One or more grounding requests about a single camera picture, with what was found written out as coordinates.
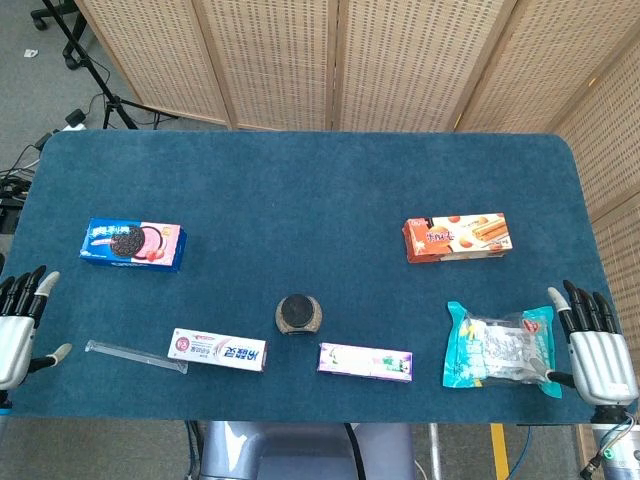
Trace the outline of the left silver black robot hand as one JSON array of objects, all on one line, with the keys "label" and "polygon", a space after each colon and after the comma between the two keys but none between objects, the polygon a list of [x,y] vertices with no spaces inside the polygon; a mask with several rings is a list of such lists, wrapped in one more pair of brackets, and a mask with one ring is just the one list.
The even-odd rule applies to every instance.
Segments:
[{"label": "left silver black robot hand", "polygon": [[49,297],[60,279],[41,265],[19,277],[1,281],[1,398],[18,388],[29,374],[59,365],[71,352],[64,343],[52,353],[33,356],[33,345]]}]

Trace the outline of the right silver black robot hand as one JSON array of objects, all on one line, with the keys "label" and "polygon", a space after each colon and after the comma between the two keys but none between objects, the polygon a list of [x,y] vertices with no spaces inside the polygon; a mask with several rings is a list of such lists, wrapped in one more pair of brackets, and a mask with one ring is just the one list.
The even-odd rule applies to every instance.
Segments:
[{"label": "right silver black robot hand", "polygon": [[568,346],[571,371],[546,370],[544,377],[575,389],[594,407],[627,407],[639,399],[639,387],[628,344],[607,299],[570,281],[566,293],[547,289]]}]

